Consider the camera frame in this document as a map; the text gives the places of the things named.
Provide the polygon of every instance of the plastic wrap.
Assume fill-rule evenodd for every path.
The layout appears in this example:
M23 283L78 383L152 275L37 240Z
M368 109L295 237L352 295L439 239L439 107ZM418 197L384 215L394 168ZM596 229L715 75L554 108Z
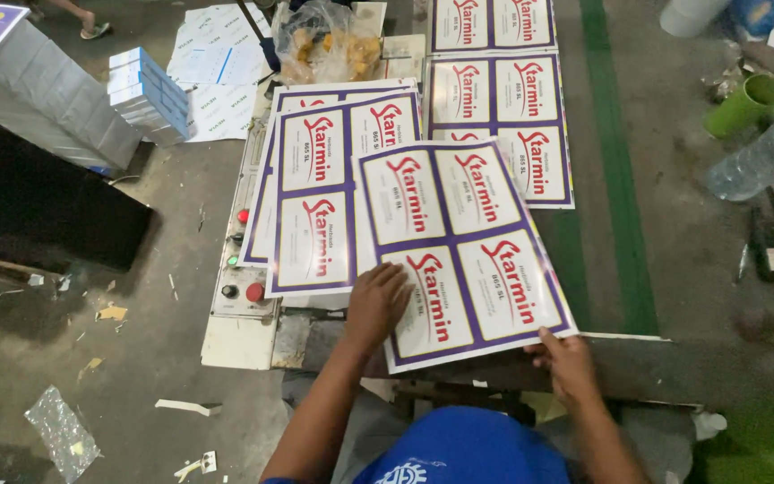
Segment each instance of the plastic wrap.
M355 20L348 7L311 0L277 22L274 39L285 84L370 80L381 42Z
M747 200L774 182L774 124L751 145L709 169L707 188L723 200Z
M77 480L101 454L95 438L82 428L59 389L50 386L25 415L44 439L50 458L68 484Z

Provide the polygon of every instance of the red button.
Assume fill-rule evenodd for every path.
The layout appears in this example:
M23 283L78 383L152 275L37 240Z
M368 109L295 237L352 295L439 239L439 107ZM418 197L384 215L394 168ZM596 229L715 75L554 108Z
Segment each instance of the red button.
M258 303L265 299L265 287L259 282L253 282L247 287L247 301Z

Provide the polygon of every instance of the sandal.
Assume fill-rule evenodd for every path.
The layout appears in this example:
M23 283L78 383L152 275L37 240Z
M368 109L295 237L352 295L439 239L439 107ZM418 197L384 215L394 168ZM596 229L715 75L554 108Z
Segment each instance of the sandal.
M102 36L109 33L110 28L112 28L112 25L109 25L109 22L103 23L101 25L95 25L95 29L91 31L91 33L87 32L84 28L80 31L79 36L83 40L92 40L92 39L99 39Z

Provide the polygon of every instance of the plastic bag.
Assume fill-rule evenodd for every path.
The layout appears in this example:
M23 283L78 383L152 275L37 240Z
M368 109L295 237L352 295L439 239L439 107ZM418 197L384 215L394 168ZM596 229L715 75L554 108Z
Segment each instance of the plastic bag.
M59 389L50 386L25 415L44 439L50 458L67 484L77 480L101 455L95 438L82 428Z
M310 0L275 22L285 84L370 80L381 57L381 41L355 20L348 7Z

